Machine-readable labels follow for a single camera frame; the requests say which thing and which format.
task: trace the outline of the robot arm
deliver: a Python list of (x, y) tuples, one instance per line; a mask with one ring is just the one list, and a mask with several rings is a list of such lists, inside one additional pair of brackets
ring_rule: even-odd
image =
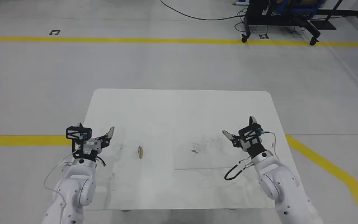
[(89, 205), (95, 194), (96, 158), (103, 148), (109, 146), (114, 127), (98, 138), (91, 138), (92, 130), (82, 125), (69, 127), (66, 133), (73, 142), (74, 161), (54, 188), (54, 203), (46, 211), (42, 224), (82, 224), (82, 207)]
[[(307, 197), (300, 180), (291, 170), (261, 144), (264, 132), (253, 116), (249, 126), (239, 131), (239, 136), (223, 131), (234, 147), (242, 148), (251, 157), (251, 164), (258, 175), (259, 184), (265, 194), (275, 201), (276, 212), (282, 224), (323, 224), (315, 207)], [(277, 167), (262, 173), (271, 165)]]

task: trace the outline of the white table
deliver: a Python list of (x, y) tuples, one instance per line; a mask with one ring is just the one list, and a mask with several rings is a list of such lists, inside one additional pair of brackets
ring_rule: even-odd
[[(235, 180), (224, 180), (228, 168), (248, 155), (234, 148), (222, 130), (237, 133), (248, 125), (250, 115), (264, 130), (276, 133), (277, 155), (297, 174), (267, 92), (96, 90), (84, 126), (92, 128), (92, 136), (106, 133), (111, 126), (115, 132), (100, 154), (107, 167), (97, 167), (96, 194), (87, 208), (274, 207), (252, 167)], [(262, 139), (272, 150), (272, 135)]]

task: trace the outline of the gray floor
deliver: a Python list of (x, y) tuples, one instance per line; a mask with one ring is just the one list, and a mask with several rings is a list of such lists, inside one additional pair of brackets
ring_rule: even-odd
[[(233, 16), (231, 0), (166, 1), (190, 15)], [(0, 2), (0, 36), (240, 39), (237, 20), (195, 21), (159, 0)], [(321, 41), (357, 41), (358, 19), (332, 20)], [(259, 39), (266, 27), (258, 27)], [(308, 41), (284, 27), (270, 40)], [(0, 134), (64, 134), (84, 119), (97, 88), (265, 90), (286, 134), (358, 178), (357, 48), (201, 44), (0, 42)], [(354, 223), (345, 184), (291, 150), (306, 192), (325, 223)], [(42, 188), (65, 147), (0, 148), (0, 223), (39, 223), (50, 205)], [(278, 223), (273, 209), (86, 211), (85, 223)]]

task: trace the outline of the floor marking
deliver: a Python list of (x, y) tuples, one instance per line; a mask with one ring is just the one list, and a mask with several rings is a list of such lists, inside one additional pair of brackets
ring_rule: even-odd
[[(310, 46), (309, 41), (278, 40), (219, 40), (219, 39), (163, 39), (163, 38), (70, 38), (41, 36), (0, 36), (0, 42), (38, 42), (38, 43), (150, 43), (150, 44), (234, 44), (234, 45), (283, 45)], [(358, 47), (358, 42), (318, 42), (316, 46)]]
[(70, 146), (65, 136), (0, 136), (0, 146)]
[(289, 146), (300, 152), (305, 157), (312, 160), (318, 166), (324, 168), (327, 172), (329, 172), (339, 180), (343, 181), (349, 188), (349, 191), (351, 192), (356, 204), (358, 205), (358, 182), (353, 176), (351, 176), (335, 164), (329, 162), (320, 154), (314, 152), (304, 144), (300, 143), (292, 136), (286, 135), (286, 139)]
[[(349, 188), (356, 204), (358, 205), (358, 182), (357, 180), (340, 169), (335, 164), (314, 152), (307, 146), (297, 141), (292, 136), (286, 135), (290, 147), (309, 158), (318, 166), (343, 181)], [(65, 136), (0, 136), (0, 146), (70, 146), (71, 141)]]

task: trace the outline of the cart wheel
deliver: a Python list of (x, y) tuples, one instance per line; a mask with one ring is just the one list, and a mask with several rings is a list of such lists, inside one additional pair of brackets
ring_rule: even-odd
[(242, 34), (241, 41), (242, 41), (243, 43), (246, 43), (246, 41), (247, 41), (247, 37), (246, 37), (245, 35), (243, 35), (243, 34)]
[(316, 39), (312, 39), (310, 42), (309, 42), (309, 45), (313, 46), (317, 43), (317, 40)]

